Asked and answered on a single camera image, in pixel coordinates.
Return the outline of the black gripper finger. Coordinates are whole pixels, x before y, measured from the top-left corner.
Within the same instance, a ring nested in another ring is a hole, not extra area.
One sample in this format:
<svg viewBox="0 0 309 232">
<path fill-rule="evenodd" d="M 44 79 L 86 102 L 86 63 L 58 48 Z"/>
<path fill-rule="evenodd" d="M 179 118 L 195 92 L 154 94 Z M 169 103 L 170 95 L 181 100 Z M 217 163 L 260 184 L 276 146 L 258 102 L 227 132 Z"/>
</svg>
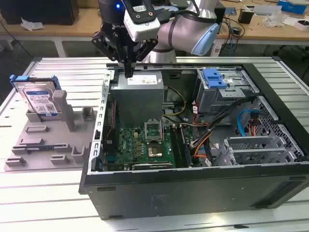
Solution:
<svg viewBox="0 0 309 232">
<path fill-rule="evenodd" d="M 148 39 L 145 42 L 129 42 L 128 44 L 128 77 L 133 76 L 135 63 L 142 61 L 157 45 L 157 39 Z"/>
<path fill-rule="evenodd" d="M 117 61 L 123 67 L 125 77 L 129 77 L 129 61 L 119 32 L 112 32 L 109 39 L 103 31 L 97 31 L 92 36 L 91 43 L 111 61 Z"/>
</svg>

